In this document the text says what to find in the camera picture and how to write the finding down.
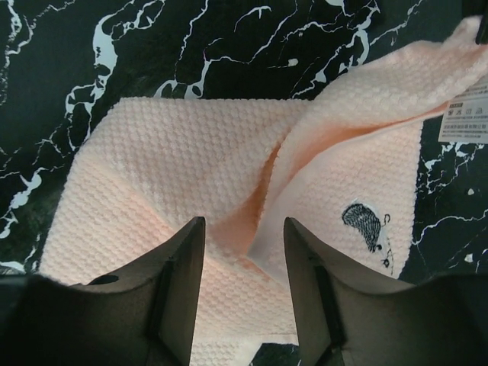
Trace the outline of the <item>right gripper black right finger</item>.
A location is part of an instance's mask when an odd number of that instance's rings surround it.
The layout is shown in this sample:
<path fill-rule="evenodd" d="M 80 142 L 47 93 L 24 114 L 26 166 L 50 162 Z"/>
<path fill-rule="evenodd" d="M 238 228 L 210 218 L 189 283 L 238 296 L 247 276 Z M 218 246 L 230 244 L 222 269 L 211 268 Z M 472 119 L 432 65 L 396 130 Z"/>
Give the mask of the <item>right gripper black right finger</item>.
<path fill-rule="evenodd" d="M 487 277 L 414 285 L 376 272 L 284 222 L 284 249 L 304 365 L 485 365 Z"/>

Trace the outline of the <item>pink towel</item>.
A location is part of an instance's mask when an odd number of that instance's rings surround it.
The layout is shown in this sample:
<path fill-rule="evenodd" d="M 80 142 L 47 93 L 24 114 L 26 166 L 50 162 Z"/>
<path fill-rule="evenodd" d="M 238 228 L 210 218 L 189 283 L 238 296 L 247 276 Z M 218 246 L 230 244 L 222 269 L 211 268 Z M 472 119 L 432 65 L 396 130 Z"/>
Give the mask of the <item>pink towel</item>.
<path fill-rule="evenodd" d="M 87 283 L 192 217 L 207 244 L 191 363 L 247 365 L 297 340 L 283 226 L 398 278 L 425 122 L 487 74 L 477 16 L 353 68 L 313 100 L 124 98 L 78 151 L 40 272 Z"/>

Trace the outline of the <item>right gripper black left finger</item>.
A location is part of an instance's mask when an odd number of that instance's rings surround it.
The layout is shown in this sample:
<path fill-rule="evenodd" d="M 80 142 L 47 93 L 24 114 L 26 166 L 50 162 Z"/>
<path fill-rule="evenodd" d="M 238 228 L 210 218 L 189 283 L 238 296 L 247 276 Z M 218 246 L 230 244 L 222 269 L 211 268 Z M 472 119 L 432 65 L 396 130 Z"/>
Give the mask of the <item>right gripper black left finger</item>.
<path fill-rule="evenodd" d="M 205 247 L 195 217 L 171 239 L 89 284 L 1 278 L 3 365 L 187 365 Z"/>

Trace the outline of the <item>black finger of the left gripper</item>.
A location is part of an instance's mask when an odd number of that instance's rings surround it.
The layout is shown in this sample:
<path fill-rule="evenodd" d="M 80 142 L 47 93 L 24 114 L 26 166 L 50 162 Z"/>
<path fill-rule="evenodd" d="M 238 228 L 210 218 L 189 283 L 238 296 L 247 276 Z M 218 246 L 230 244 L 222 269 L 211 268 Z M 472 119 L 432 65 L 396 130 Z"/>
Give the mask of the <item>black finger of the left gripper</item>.
<path fill-rule="evenodd" d="M 487 45 L 488 43 L 488 14 L 485 13 L 480 19 L 480 26 L 478 27 L 475 38 L 477 45 Z"/>

